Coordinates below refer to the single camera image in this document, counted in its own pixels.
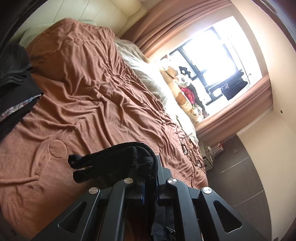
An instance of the wrinkled blanket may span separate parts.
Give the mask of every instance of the wrinkled blanket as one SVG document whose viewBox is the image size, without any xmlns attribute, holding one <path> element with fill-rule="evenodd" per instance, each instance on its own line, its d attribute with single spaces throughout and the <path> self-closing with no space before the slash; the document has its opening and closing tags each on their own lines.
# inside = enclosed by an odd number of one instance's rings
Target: wrinkled blanket
<svg viewBox="0 0 296 241">
<path fill-rule="evenodd" d="M 207 185 L 199 147 L 124 63 L 113 39 L 108 28 L 67 18 L 27 48 L 32 76 L 44 95 L 0 143 L 1 210 L 27 238 L 88 188 L 111 185 L 108 176 L 76 183 L 69 154 L 143 142 L 175 178 L 195 188 Z"/>
</svg>

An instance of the triangular cutout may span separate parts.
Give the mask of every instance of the triangular cutout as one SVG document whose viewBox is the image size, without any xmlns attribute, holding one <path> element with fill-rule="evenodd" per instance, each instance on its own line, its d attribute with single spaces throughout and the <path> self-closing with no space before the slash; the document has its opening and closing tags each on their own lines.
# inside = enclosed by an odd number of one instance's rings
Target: triangular cutout
<svg viewBox="0 0 296 241">
<path fill-rule="evenodd" d="M 219 201 L 214 201 L 215 209 L 218 213 L 224 231 L 230 233 L 242 226 L 242 223 L 229 212 Z"/>
<path fill-rule="evenodd" d="M 59 228 L 62 228 L 70 233 L 75 233 L 79 221 L 86 207 L 86 202 L 80 203 L 66 218 L 59 223 Z"/>
</svg>

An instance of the metal screw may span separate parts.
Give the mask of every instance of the metal screw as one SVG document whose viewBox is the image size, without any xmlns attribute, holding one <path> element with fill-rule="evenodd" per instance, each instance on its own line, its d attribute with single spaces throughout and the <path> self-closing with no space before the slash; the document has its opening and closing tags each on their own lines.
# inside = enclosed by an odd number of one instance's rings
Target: metal screw
<svg viewBox="0 0 296 241">
<path fill-rule="evenodd" d="M 131 183 L 133 183 L 133 179 L 130 178 L 130 177 L 128 177 L 128 178 L 124 179 L 124 182 L 125 182 L 126 184 L 131 184 Z"/>
<path fill-rule="evenodd" d="M 96 194 L 99 190 L 97 188 L 90 188 L 89 193 L 90 194 Z"/>
<path fill-rule="evenodd" d="M 169 178 L 168 179 L 169 184 L 175 184 L 176 182 L 177 182 L 177 179 L 175 179 L 175 178 Z"/>
<path fill-rule="evenodd" d="M 212 189 L 209 188 L 209 187 L 204 187 L 204 188 L 202 189 L 202 191 L 203 191 L 205 194 L 210 194 L 210 193 L 212 193 Z"/>
</svg>

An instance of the headboard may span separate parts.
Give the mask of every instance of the headboard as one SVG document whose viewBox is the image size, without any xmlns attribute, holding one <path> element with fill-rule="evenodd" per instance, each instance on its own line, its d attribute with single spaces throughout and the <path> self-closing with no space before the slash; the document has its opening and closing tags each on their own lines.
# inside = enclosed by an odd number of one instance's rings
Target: headboard
<svg viewBox="0 0 296 241">
<path fill-rule="evenodd" d="M 63 18 L 91 20 L 121 37 L 146 12 L 139 0 L 48 0 L 23 23 L 12 40 L 20 40 L 31 27 Z"/>
</svg>

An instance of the curtain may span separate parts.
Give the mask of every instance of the curtain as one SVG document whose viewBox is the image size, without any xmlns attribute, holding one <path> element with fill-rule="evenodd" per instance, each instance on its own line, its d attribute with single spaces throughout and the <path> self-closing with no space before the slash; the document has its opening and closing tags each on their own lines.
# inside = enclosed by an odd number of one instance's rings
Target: curtain
<svg viewBox="0 0 296 241">
<path fill-rule="evenodd" d="M 135 43 L 149 58 L 167 40 L 223 7 L 230 0 L 162 0 L 136 22 L 122 37 Z"/>
<path fill-rule="evenodd" d="M 195 127 L 197 138 L 212 146 L 237 133 L 273 105 L 269 75 L 263 76 L 246 93 Z"/>
</svg>

